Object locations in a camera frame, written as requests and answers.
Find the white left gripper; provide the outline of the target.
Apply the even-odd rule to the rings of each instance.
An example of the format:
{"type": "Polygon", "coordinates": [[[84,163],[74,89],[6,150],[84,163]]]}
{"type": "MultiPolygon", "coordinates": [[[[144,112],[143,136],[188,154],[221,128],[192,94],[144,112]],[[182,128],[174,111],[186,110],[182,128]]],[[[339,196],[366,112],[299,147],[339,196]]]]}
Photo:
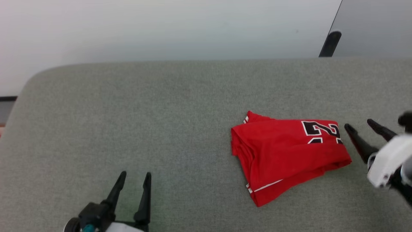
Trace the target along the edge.
{"type": "MultiPolygon", "coordinates": [[[[109,195],[101,203],[107,205],[109,210],[115,210],[122,191],[127,172],[122,171],[111,189],[109,195]]],[[[148,232],[149,223],[151,220],[151,186],[152,175],[150,172],[146,173],[143,182],[143,193],[138,207],[138,211],[134,214],[135,222],[124,221],[108,221],[102,223],[103,232],[148,232]]]]}

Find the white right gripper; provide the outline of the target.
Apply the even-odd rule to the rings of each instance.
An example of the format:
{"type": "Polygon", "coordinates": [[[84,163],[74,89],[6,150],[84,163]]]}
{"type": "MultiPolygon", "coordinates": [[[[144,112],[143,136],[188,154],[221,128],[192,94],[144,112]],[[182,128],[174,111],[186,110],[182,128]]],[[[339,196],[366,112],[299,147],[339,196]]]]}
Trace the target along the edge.
{"type": "Polygon", "coordinates": [[[367,124],[376,134],[388,141],[380,150],[361,138],[352,125],[346,123],[344,129],[364,163],[368,163],[369,158],[376,153],[375,160],[368,170],[368,180],[375,188],[393,188],[397,190],[411,206],[411,135],[398,135],[373,119],[367,119],[367,124]]]}

